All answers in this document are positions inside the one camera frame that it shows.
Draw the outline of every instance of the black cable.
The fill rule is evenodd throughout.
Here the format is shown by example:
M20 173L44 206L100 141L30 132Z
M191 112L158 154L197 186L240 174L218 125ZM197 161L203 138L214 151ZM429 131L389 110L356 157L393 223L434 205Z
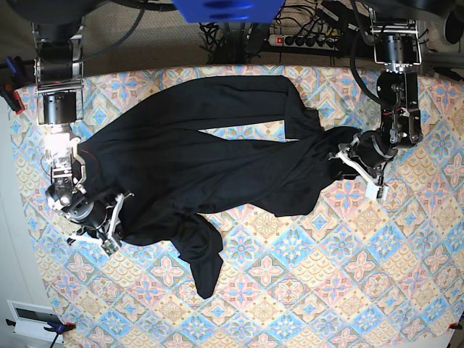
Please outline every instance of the black cable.
M363 25L363 22L361 22L360 13L357 10L356 0L350 0L350 2L351 2L351 6L353 8L353 13L355 14L357 26L360 29L362 40L368 46L375 46L382 39L382 35L384 34L384 30L385 30L385 25L382 27L382 31L380 32L380 34L378 35L377 38L374 38L374 40L372 40L372 41L369 40L368 37L365 34L364 25Z
M89 225L85 225L83 223L76 223L75 221L72 221L72 220L68 220L70 223L73 223L74 225L79 225L80 227L82 228L88 228L89 230L92 230L92 231L96 231L96 229L92 226L89 226Z
M393 161L393 159L394 159L394 156L391 157L391 158L389 158L387 161L385 161L384 166L382 167L382 172L381 172L381 178L382 178L382 180L383 180L383 178L384 178L384 176L385 176L385 168L386 168L386 165L388 165L391 161Z
M320 28L319 28L319 31L318 31L317 33L314 33L314 32L312 31L312 29L314 29L314 27L316 26L316 24L319 24L319 25L320 25ZM314 23L312 24L311 29L306 30L306 31L307 31L307 34L304 36L304 39L306 40L307 38L309 38L311 34L316 34L316 35L314 36L314 38L317 40L317 39L319 38L320 34L322 33L323 27L324 27L324 21L323 21L321 18L317 19L317 20L314 21Z
M428 28L425 29L425 30L423 31L423 33L421 33L421 35L420 35L418 38L422 38L422 37L423 37L425 34L427 34L427 33L428 33Z
M298 33L296 33L296 34L294 35L294 37L300 36L300 35L303 33L303 30L306 30L307 36L309 36L309 35L311 34L311 32L312 32L312 29L314 29L315 25L316 25L318 22L319 22L319 20L311 20L311 21L309 21L308 23L306 23L305 25L302 26L302 28L299 30ZM306 29L306 27L307 27L309 24L312 24L312 27L311 27L311 29L308 30L308 29Z
M74 63L81 63L81 62L85 62L86 60L89 60L89 59L92 59L92 58L96 58L98 56L101 56L102 54L104 53L107 53L108 51L111 51L112 49L116 48L117 46L119 46L120 44L122 44L124 41L126 41L128 39L129 36L132 35L132 33L134 32L134 30L137 28L138 24L140 23L142 17L144 16L144 13L145 13L145 9L140 9L140 11L138 12L138 16L136 18L136 20L134 21L134 23L132 24L132 26L129 28L129 30L127 31L126 34L123 35L123 37L121 37L119 40L117 40L116 42L114 42L113 44L109 45L108 47L102 49L101 51L98 51L97 53L94 53L94 54L91 54L90 56L88 57L84 57L82 59L78 59L78 60L73 60L71 62L68 62L69 64L74 64ZM44 62L46 63L50 63L50 64L63 64L63 63L67 63L67 62L51 62L49 60L46 60L44 58L41 57L41 60L43 60Z
M55 336L53 342L51 343L50 348L53 348L53 346L55 345L55 342L57 341L58 336L59 336L59 333L57 333L57 335Z
M45 170L45 168L44 168L44 164L43 164L44 158L45 158L45 156L41 157L41 168L42 168L43 172L50 177L50 181L51 181L51 174L49 174L49 172L47 170Z
M357 85L361 88L361 91L363 91L366 96L368 96L377 104L380 104L382 107L391 108L392 106L390 105L390 103L378 98L375 94L369 91L369 88L365 85L364 81L360 77L360 74L356 70L356 46L359 41L360 35L360 31L358 31L357 35L355 36L353 46L351 48L351 54L349 56L349 68L351 70L351 73L353 74L353 78L355 78Z
M130 7L132 9L145 9L147 11L158 11L158 12L169 12L177 11L177 8L173 4L153 4L140 2L136 0L110 0L116 4Z
M300 28L303 28L304 25L300 23L299 21L295 20L293 17L280 17L275 20L275 23L279 24L281 26L282 20L291 20L295 22Z
M427 44L428 42L429 42L429 40L426 39L426 40L424 40L424 41L422 41L422 42L419 42L419 45L424 45L424 44Z
M324 24L325 24L324 21L321 20L320 27L319 27L319 33L318 33L318 35L316 36L317 39L319 39L320 36L323 34L323 31L324 31Z
M211 64L215 61L218 48L224 44L225 39L224 37L217 39L218 33L220 32L220 28L217 23L199 23L199 27L204 34L202 37L204 46L200 45L200 49L203 49L208 53L207 64Z
M335 28L332 28L331 31L329 31L328 34L326 34L326 38L324 39L323 44L325 44L327 40L331 38L331 35L334 32L334 30Z

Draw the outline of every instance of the floor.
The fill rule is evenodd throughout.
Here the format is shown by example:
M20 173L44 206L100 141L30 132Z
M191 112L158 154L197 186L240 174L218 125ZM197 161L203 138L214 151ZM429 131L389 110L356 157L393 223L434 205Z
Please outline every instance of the floor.
M288 0L288 4L303 3L303 0ZM299 18L305 17L296 12L287 12ZM86 18L84 54L92 54L110 45L121 37L131 26L137 10L128 9L108 3ZM457 51L458 45L446 45L440 38L442 23L431 28L430 47L440 51ZM20 55L23 59L33 59L35 52L30 34L30 23L14 13L5 1L0 1L0 61L6 56ZM133 35L111 54L105 54L85 63L87 76L102 75L120 71L154 69L158 67L175 67L203 65L207 53L199 48L202 38L197 24L188 24L178 12L146 12ZM254 60L256 64L278 64L279 55L266 53ZM304 54L284 54L283 65L329 66L326 57ZM336 66L348 66L347 59L336 60ZM360 62L359 66L376 68L371 63Z

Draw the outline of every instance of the patterned tablecloth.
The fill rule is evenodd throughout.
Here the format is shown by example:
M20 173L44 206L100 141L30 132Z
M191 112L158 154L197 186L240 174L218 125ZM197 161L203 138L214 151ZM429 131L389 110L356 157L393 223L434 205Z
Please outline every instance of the patterned tablecloth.
M149 95L214 75L285 75L325 127L379 122L348 70L194 67L87 78L75 132L88 138ZM375 90L377 74L363 76ZM98 247L66 244L75 226L44 198L41 103L34 87L21 90L26 110L9 113L17 177L46 293L77 324L67 347L367 348L446 333L464 310L464 94L443 80L419 87L424 141L387 170L382 205L356 180L328 187L308 216L275 218L252 205L207 216L224 240L208 300L170 242L126 244L109 260ZM283 122L209 132L284 140Z

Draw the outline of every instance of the white wall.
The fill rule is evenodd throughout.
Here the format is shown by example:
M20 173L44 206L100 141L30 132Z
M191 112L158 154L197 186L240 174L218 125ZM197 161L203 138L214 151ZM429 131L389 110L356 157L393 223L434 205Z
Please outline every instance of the white wall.
M12 333L5 322L13 319L7 299L50 307L22 210L7 103L0 98L0 348L49 347L50 342Z

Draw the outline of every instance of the black cloth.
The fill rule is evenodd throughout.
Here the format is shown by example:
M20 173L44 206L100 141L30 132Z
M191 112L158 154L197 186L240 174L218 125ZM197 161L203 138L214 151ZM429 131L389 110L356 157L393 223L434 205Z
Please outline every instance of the black cloth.
M300 140L224 140L198 131L275 120L285 120L287 138ZM208 298L223 263L223 243L198 213L251 203L276 216L308 214L320 190L334 181L328 153L356 132L324 131L318 113L304 106L284 77L229 76L150 96L79 152L90 195L109 186L134 193L120 212L123 240L139 246L172 241L190 264L198 294Z

